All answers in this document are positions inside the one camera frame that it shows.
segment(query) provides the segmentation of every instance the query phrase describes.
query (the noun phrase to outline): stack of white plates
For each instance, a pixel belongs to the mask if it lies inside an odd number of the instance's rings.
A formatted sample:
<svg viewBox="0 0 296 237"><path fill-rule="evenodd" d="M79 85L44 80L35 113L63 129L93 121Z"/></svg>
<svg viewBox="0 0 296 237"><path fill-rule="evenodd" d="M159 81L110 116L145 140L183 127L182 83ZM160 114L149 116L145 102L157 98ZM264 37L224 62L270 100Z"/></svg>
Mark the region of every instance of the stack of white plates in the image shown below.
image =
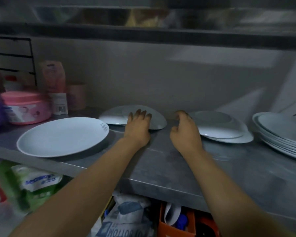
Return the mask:
<svg viewBox="0 0 296 237"><path fill-rule="evenodd" d="M242 121L218 111L196 111L189 115L196 123L200 135L226 143L248 143L252 133Z"/></svg>
<svg viewBox="0 0 296 237"><path fill-rule="evenodd" d="M280 113L261 112L253 115L261 139L274 149L296 158L296 118Z"/></svg>
<svg viewBox="0 0 296 237"><path fill-rule="evenodd" d="M144 105L117 106L103 112L99 119L111 125L126 125L129 113L132 112L135 114L138 109L141 109L141 111L147 111L147 114L152 114L149 129L160 130L166 127L166 118L158 111Z"/></svg>

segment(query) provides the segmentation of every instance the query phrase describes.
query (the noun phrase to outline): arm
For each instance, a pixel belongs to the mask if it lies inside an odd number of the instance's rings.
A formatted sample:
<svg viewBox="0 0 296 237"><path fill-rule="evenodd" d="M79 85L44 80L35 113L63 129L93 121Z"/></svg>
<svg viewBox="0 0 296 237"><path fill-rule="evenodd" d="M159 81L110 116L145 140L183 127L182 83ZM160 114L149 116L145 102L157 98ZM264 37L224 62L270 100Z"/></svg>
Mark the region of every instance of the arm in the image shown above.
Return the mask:
<svg viewBox="0 0 296 237"><path fill-rule="evenodd" d="M151 115L138 110L128 117L120 139L92 166L28 216L10 237L87 236L133 155L149 140Z"/></svg>
<svg viewBox="0 0 296 237"><path fill-rule="evenodd" d="M184 111L170 138L199 183L206 203L223 237L290 236L264 213L203 150L198 128Z"/></svg>

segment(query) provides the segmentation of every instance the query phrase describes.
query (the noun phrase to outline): pink lid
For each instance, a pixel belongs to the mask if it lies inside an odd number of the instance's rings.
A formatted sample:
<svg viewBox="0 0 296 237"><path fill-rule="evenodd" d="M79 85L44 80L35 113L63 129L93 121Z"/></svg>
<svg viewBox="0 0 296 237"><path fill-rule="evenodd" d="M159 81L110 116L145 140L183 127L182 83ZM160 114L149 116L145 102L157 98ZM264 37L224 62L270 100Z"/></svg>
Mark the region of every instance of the pink lid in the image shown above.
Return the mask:
<svg viewBox="0 0 296 237"><path fill-rule="evenodd" d="M46 99L44 94L34 91L9 91L1 93L1 97L5 102L13 103L41 101Z"/></svg>

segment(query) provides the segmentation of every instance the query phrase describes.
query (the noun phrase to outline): pink bottle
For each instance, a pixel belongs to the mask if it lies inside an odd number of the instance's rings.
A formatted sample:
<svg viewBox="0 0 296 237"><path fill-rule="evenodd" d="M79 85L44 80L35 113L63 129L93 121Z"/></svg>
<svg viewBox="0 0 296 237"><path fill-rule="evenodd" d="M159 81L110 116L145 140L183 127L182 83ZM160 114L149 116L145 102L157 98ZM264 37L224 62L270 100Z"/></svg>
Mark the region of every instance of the pink bottle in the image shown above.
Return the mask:
<svg viewBox="0 0 296 237"><path fill-rule="evenodd" d="M41 93L10 91L2 93L1 97L11 124L34 124L51 117L50 103Z"/></svg>

